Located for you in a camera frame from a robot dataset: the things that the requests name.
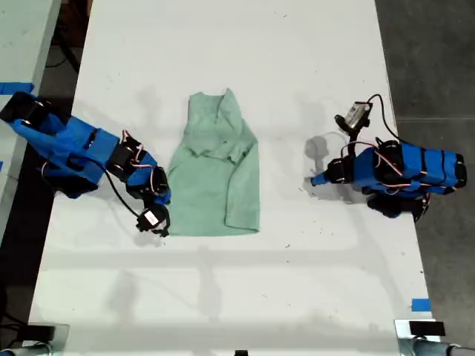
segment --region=sleeve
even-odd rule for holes
[[[259,231],[260,205],[259,152],[255,143],[229,180],[225,224]]]

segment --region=black cable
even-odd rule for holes
[[[8,345],[7,349],[11,349],[14,343],[18,343],[20,340],[18,339],[13,339]]]
[[[371,96],[367,102],[371,102],[371,100],[373,100],[374,98],[378,98],[379,99],[379,102],[381,103],[381,115],[383,116],[383,123],[384,123],[384,126],[386,126],[386,129],[390,132],[391,135],[393,135],[395,138],[397,138],[400,142],[402,143],[409,143],[407,141],[404,141],[401,137],[399,137],[398,135],[396,135],[391,129],[390,127],[387,125],[387,122],[386,122],[386,116],[384,115],[384,103],[383,103],[383,98],[381,97],[381,94],[374,94],[373,96]]]
[[[137,214],[134,209],[132,209],[129,204],[127,204],[124,200],[124,198],[122,198],[122,196],[119,194],[119,192],[117,191],[117,188],[114,184],[114,182],[112,182],[112,178],[111,178],[111,175],[109,174],[109,172],[107,172],[107,169],[105,169],[105,167],[100,163],[100,162],[97,162],[95,159],[92,159],[92,158],[89,158],[89,157],[84,157],[84,156],[76,156],[74,155],[74,157],[77,157],[79,159],[85,159],[86,161],[89,161],[89,162],[92,162],[93,164],[95,164],[97,167],[101,168],[102,171],[104,172],[105,176],[107,177],[109,183],[111,184],[111,187],[112,187],[112,190],[114,191],[114,193],[117,195],[117,198],[119,198],[120,202],[135,216],[135,217],[139,217],[139,214]]]
[[[13,330],[15,332],[17,332],[19,330],[17,328],[20,328],[20,327],[21,326],[17,324],[0,325],[0,329],[8,329],[8,330]]]
[[[51,185],[51,183],[48,182],[48,180],[46,179],[45,177],[45,169],[46,169],[46,166],[42,169],[41,171],[39,172],[42,176],[42,179],[43,179],[43,182],[45,182],[47,184],[48,187],[50,187],[51,191],[53,192],[53,198],[54,196],[56,195],[56,189]]]
[[[4,316],[7,317],[8,319],[11,319],[11,320],[13,320],[13,321],[16,321],[18,324],[21,324],[21,325],[28,325],[26,322],[21,321],[20,319],[17,319],[16,317],[13,317],[12,315],[10,315],[10,314],[7,313],[7,312],[4,313]]]
[[[62,61],[54,64],[54,65],[46,65],[46,68],[56,68],[56,67],[59,67],[60,65],[62,65],[63,63],[65,63],[68,59],[67,58],[64,58]]]

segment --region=cable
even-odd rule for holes
[[[16,321],[18,324],[28,325],[26,322],[21,321],[20,319],[17,319],[16,317],[13,317],[12,315],[10,315],[10,313],[5,312],[3,315],[10,320]]]
[[[386,158],[385,156],[383,156],[382,154],[380,154],[380,153],[378,152],[378,147],[377,147],[376,145],[374,145],[373,143],[363,142],[363,141],[352,141],[352,142],[348,142],[348,143],[347,143],[345,146],[343,146],[343,147],[341,148],[341,150],[340,150],[340,156],[341,156],[341,158],[343,158],[343,150],[345,149],[345,147],[347,147],[348,145],[354,145],[354,144],[356,144],[356,143],[374,147],[374,148],[375,148],[374,153],[377,154],[380,159],[383,159],[400,177],[402,177],[402,172],[401,172],[393,163],[391,163],[391,161],[390,161],[388,158]]]
[[[65,63],[68,59],[67,58],[64,58],[62,61],[54,64],[54,65],[46,65],[45,67],[46,68],[56,68],[56,67],[59,67],[60,65],[62,65],[63,63]]]
[[[379,102],[381,103],[381,115],[382,115],[382,117],[383,117],[383,123],[384,123],[384,126],[386,126],[386,129],[390,132],[391,135],[393,135],[395,138],[397,138],[400,142],[409,144],[409,142],[404,141],[401,137],[399,137],[398,135],[396,135],[396,134],[390,129],[390,127],[387,125],[387,122],[386,122],[386,115],[384,114],[384,103],[383,103],[383,98],[381,97],[381,94],[374,94],[373,96],[371,96],[371,97],[367,100],[367,103],[370,103],[371,100],[373,100],[374,98],[378,98],[378,99],[379,99]]]
[[[20,327],[21,326],[17,324],[0,325],[0,329],[8,329],[8,330],[13,330],[15,332],[17,332],[19,330],[17,328],[20,328]]]
[[[127,210],[129,210],[135,217],[139,217],[139,214],[137,214],[134,209],[132,209],[129,204],[127,204],[127,202],[124,200],[124,198],[122,198],[122,196],[119,194],[119,192],[117,191],[117,188],[114,184],[114,182],[112,181],[112,178],[111,178],[111,175],[109,174],[109,172],[107,172],[107,169],[105,169],[105,167],[97,162],[95,159],[92,159],[92,158],[89,158],[89,157],[85,157],[85,156],[76,156],[74,155],[75,157],[79,158],[79,159],[85,159],[86,161],[89,161],[89,162],[92,162],[93,164],[95,164],[97,167],[101,168],[102,171],[104,172],[105,176],[107,177],[109,183],[111,184],[111,187],[112,187],[112,190],[114,191],[114,193],[117,195],[117,198],[119,198],[120,202],[127,208]]]
[[[48,180],[46,179],[45,177],[45,168],[46,168],[46,165],[48,164],[49,162],[46,161],[45,163],[43,163],[42,167],[41,167],[41,174],[42,174],[42,179],[43,181],[47,184],[48,187],[50,187],[50,189],[52,190],[53,192],[53,197],[56,195],[56,189],[51,185],[51,183],[48,182]]]
[[[134,163],[131,163],[132,167],[135,168],[151,168],[150,172],[150,189],[151,192],[154,193],[154,166],[153,165],[135,165]]]

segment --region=green cloth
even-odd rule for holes
[[[258,141],[230,89],[223,96],[190,96],[188,124],[171,160],[168,182],[171,234],[258,231]]]

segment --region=blue tape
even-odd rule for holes
[[[33,83],[0,82],[0,95],[13,95],[17,91],[31,93],[34,88]]]
[[[413,299],[413,312],[431,312],[430,299]]]

